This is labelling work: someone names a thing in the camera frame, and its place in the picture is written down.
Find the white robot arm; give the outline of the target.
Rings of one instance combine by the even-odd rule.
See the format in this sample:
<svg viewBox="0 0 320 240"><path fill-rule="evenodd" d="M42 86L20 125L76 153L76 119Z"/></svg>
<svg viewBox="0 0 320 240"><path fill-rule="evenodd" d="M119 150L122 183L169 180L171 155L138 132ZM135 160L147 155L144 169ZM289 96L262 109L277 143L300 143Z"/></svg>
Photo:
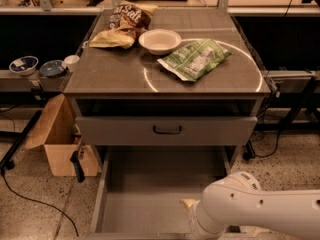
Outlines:
<svg viewBox="0 0 320 240"><path fill-rule="evenodd" d="M209 184L201 198L183 199L191 233L215 240L230 226L256 226L302 240L320 240L320 191L264 191L244 171Z"/></svg>

